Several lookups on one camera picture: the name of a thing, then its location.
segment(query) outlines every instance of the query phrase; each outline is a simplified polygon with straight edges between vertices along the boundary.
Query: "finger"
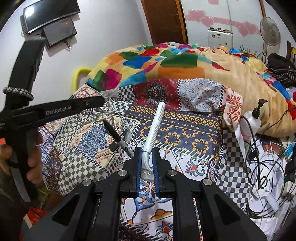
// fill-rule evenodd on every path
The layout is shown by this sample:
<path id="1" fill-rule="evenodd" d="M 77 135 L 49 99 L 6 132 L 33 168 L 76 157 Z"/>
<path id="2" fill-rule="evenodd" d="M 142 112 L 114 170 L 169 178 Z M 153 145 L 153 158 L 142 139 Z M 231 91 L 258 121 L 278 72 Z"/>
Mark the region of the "finger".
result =
<path id="1" fill-rule="evenodd" d="M 27 179 L 30 181 L 35 181 L 42 175 L 42 162 L 39 161 L 36 166 L 34 166 L 30 171 L 27 172 Z"/>
<path id="2" fill-rule="evenodd" d="M 0 167 L 7 175 L 10 175 L 10 168 L 6 160 L 11 158 L 12 153 L 13 153 L 13 150 L 11 146 L 8 146 L 8 145 L 0 146 Z"/>
<path id="3" fill-rule="evenodd" d="M 38 135 L 37 135 L 37 137 L 36 137 L 36 144 L 38 145 L 38 144 L 41 144 L 41 143 L 43 143 L 43 137 L 42 137 L 42 135 L 38 132 Z"/>
<path id="4" fill-rule="evenodd" d="M 31 153 L 31 156 L 28 158 L 29 167 L 34 167 L 39 162 L 41 162 L 41 156 L 42 156 L 41 148 L 39 146 L 36 146 L 33 149 L 32 153 Z"/>
<path id="5" fill-rule="evenodd" d="M 0 159 L 0 167 L 2 168 L 3 172 L 10 176 L 10 168 L 4 159 Z"/>
<path id="6" fill-rule="evenodd" d="M 7 160 L 11 158 L 13 153 L 12 147 L 9 145 L 1 145 L 0 146 L 0 159 Z"/>
<path id="7" fill-rule="evenodd" d="M 31 180 L 33 184 L 39 184 L 42 182 L 42 173 L 38 176 L 38 178 Z"/>

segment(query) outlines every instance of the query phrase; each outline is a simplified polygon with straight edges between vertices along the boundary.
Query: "black marker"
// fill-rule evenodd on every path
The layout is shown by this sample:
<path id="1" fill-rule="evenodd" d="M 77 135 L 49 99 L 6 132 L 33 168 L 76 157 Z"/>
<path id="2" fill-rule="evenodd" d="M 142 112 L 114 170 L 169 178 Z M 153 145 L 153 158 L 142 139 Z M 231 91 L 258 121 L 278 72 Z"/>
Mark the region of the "black marker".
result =
<path id="1" fill-rule="evenodd" d="M 118 133 L 116 132 L 116 130 L 114 130 L 114 128 L 109 124 L 108 121 L 103 120 L 103 123 L 104 123 L 104 126 L 105 126 L 106 130 L 110 134 L 110 136 L 112 136 L 114 138 L 114 140 L 118 143 L 118 145 L 120 145 L 122 147 L 123 151 L 130 158 L 133 158 L 133 152 L 132 152 L 132 150 L 128 147 L 128 145 L 124 142 L 124 140 L 122 140 L 122 138 L 118 135 Z"/>

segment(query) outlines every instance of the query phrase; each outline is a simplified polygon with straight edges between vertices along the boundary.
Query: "pump dispenser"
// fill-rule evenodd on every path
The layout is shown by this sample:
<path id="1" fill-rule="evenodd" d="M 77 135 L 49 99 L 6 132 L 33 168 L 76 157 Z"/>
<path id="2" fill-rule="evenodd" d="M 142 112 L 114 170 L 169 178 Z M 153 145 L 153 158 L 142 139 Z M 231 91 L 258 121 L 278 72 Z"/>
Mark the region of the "pump dispenser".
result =
<path id="1" fill-rule="evenodd" d="M 250 123 L 253 134 L 255 135 L 261 126 L 260 116 L 260 108 L 266 103 L 267 100 L 259 99 L 258 107 L 254 108 L 253 111 L 247 111 L 243 116 L 247 118 Z M 243 136 L 244 141 L 250 141 L 252 138 L 250 127 L 245 119 L 240 120 L 240 129 Z"/>

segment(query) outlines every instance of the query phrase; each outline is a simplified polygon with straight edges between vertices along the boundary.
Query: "yellow pipe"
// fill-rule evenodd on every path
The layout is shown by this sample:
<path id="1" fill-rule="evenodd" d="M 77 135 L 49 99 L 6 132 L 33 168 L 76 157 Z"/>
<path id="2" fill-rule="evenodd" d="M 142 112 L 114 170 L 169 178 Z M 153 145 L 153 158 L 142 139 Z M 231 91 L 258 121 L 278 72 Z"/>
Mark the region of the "yellow pipe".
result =
<path id="1" fill-rule="evenodd" d="M 81 73 L 87 73 L 89 74 L 92 71 L 92 68 L 88 67 L 81 67 L 75 70 L 73 78 L 72 78 L 72 93 L 74 94 L 75 91 L 78 89 L 78 76 Z"/>

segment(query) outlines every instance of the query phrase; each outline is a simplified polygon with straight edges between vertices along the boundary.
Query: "sleeve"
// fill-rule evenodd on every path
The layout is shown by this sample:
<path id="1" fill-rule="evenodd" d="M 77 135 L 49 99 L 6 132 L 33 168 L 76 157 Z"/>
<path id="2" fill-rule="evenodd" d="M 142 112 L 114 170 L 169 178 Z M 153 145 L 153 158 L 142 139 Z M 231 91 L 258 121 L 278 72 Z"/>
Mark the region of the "sleeve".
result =
<path id="1" fill-rule="evenodd" d="M 0 237 L 1 240 L 19 241 L 23 217 L 30 203 L 22 200 L 12 177 L 0 168 Z"/>

